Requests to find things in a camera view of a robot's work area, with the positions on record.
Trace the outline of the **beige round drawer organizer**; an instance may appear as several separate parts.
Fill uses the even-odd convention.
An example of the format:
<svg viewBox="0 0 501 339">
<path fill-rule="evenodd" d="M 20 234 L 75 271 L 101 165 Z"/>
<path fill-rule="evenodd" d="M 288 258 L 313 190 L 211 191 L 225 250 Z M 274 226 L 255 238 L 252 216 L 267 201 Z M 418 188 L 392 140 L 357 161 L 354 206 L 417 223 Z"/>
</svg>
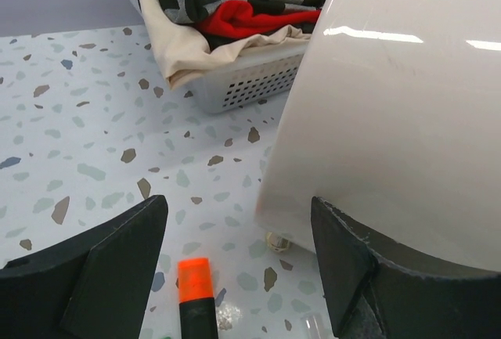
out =
<svg viewBox="0 0 501 339">
<path fill-rule="evenodd" d="M 310 204 L 500 269 L 500 0 L 326 0 L 255 211 L 312 250 Z"/>
</svg>

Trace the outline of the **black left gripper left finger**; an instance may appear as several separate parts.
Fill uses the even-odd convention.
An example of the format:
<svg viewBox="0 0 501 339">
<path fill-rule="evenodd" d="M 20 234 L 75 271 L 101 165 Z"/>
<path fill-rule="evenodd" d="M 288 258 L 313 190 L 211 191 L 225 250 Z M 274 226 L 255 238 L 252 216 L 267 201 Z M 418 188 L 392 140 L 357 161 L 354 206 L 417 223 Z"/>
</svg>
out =
<svg viewBox="0 0 501 339">
<path fill-rule="evenodd" d="M 137 338 L 164 240 L 168 203 L 124 213 L 1 270 L 3 338 Z"/>
</svg>

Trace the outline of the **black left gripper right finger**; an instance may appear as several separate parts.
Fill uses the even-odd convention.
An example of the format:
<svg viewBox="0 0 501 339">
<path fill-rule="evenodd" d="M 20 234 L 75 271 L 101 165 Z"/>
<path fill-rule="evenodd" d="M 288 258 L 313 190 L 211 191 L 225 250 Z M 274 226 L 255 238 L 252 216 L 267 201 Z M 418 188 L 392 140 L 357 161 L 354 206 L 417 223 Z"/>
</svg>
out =
<svg viewBox="0 0 501 339">
<path fill-rule="evenodd" d="M 320 197 L 310 219 L 338 338 L 498 338 L 499 272 L 422 253 Z"/>
</svg>

